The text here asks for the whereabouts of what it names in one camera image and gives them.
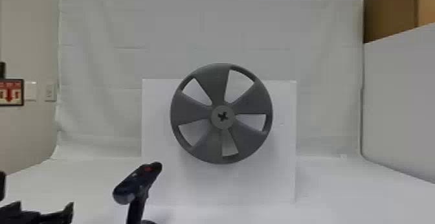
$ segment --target cross-shaped hole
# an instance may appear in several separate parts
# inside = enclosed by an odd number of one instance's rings
[[[223,113],[218,113],[217,116],[221,119],[221,122],[228,120],[226,111],[224,111]]]

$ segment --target black object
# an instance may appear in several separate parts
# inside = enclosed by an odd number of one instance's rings
[[[152,224],[152,221],[142,220],[148,191],[162,172],[162,164],[153,162],[143,164],[128,175],[113,190],[113,199],[120,205],[128,205],[127,224]]]
[[[0,201],[5,196],[6,174],[0,172]],[[0,208],[1,224],[70,224],[73,221],[74,203],[69,203],[62,211],[41,214],[34,211],[23,211],[21,202],[16,201]]]
[[[6,78],[6,63],[0,62],[0,79]]]
[[[0,201],[5,198],[6,174],[0,171]]]

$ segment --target electrical outlet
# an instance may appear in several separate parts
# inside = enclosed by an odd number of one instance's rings
[[[38,83],[35,81],[26,81],[24,83],[24,100],[26,101],[36,101],[38,99]]]
[[[55,83],[48,83],[45,85],[44,101],[55,102],[57,99],[57,91]]]

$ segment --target white table surface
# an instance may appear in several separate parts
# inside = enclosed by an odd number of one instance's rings
[[[124,223],[126,207],[117,205],[113,187],[140,159],[48,160],[8,176],[2,205],[22,200],[26,210],[53,212],[75,202],[73,223]],[[274,207],[153,206],[146,218],[158,224],[189,223],[431,223],[435,185],[363,159],[298,159],[296,203]]]

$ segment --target black handle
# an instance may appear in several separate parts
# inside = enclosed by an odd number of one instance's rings
[[[0,171],[0,201],[5,198],[6,174]]]
[[[0,79],[6,78],[6,63],[0,62]]]
[[[113,190],[113,199],[118,204],[130,204],[127,224],[153,223],[152,221],[142,221],[142,215],[148,198],[148,191],[161,172],[162,164],[159,162],[144,164],[129,174]]]

